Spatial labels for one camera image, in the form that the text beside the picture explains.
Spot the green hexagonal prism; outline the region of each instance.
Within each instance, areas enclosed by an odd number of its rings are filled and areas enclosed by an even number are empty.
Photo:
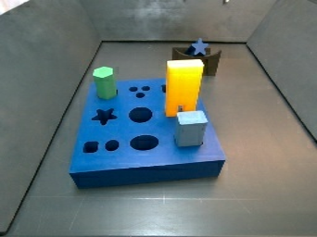
[[[115,97],[116,85],[114,79],[114,69],[108,67],[95,69],[92,76],[98,97],[107,100]]]

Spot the yellow rectangular block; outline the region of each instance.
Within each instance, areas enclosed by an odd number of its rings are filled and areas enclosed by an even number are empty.
[[[164,114],[175,117],[178,107],[194,111],[201,89],[203,62],[201,59],[167,61]]]

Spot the dark star-shaped block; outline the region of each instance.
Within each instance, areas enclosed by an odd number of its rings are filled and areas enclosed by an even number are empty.
[[[209,44],[203,43],[202,38],[198,39],[195,43],[191,44],[191,47],[185,52],[189,56],[205,56],[206,55],[206,48]]]

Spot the blue shape sorter board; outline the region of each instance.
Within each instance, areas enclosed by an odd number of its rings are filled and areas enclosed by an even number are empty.
[[[164,79],[116,81],[103,100],[91,84],[70,174],[78,188],[218,176],[225,153],[209,119],[203,144],[175,145],[175,118],[164,116]]]

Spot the large round hole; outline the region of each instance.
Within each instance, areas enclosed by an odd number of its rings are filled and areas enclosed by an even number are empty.
[[[147,151],[154,149],[159,144],[159,139],[151,135],[142,135],[135,137],[130,145],[135,150]]]
[[[152,118],[152,111],[147,107],[136,107],[130,113],[128,117],[134,122],[146,122]]]

